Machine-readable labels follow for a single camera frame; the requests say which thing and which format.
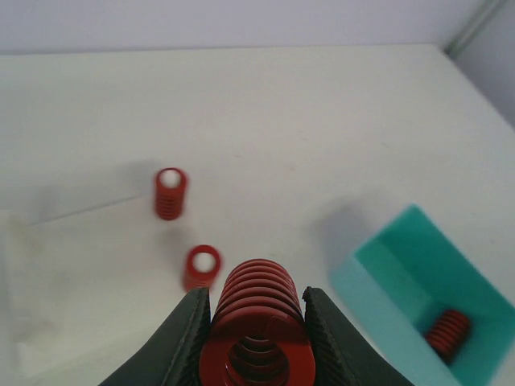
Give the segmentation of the large red spring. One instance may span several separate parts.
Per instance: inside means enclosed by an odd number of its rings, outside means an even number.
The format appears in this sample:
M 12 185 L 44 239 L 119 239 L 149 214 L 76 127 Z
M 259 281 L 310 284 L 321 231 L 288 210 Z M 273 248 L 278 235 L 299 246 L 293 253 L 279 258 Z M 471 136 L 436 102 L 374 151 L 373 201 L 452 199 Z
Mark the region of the large red spring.
M 188 177 L 179 168 L 168 167 L 154 175 L 154 213 L 161 220 L 178 219 L 184 209 Z
M 222 266 L 222 256 L 211 245 L 199 244 L 186 256 L 183 271 L 183 288 L 186 292 L 207 287 L 211 288 Z
M 254 259 L 227 277 L 199 362 L 203 385 L 313 385 L 315 358 L 295 284 Z

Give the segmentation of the small red spring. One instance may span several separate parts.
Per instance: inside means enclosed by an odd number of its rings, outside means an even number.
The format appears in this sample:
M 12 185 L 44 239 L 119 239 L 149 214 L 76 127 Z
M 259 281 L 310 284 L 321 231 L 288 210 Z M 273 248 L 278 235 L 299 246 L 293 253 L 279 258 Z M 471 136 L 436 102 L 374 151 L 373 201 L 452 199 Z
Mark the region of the small red spring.
M 445 310 L 425 334 L 425 340 L 444 363 L 450 363 L 463 346 L 471 328 L 472 322 L 467 315 L 458 310 Z

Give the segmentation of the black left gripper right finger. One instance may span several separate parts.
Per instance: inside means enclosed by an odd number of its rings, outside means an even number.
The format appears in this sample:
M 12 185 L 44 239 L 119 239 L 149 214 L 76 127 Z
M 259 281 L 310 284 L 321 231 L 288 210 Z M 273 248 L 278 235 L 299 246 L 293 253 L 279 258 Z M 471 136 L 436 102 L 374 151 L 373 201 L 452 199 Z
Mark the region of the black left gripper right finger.
M 322 289 L 308 286 L 303 300 L 316 385 L 410 386 L 410 381 L 373 349 Z

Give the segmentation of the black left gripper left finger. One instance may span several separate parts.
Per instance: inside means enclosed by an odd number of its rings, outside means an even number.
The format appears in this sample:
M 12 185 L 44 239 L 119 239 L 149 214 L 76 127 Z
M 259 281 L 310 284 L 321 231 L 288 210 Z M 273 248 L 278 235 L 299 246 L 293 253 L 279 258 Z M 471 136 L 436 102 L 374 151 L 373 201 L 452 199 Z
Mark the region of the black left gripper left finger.
M 208 288 L 192 289 L 147 342 L 101 383 L 107 386 L 200 385 L 200 353 L 210 331 Z

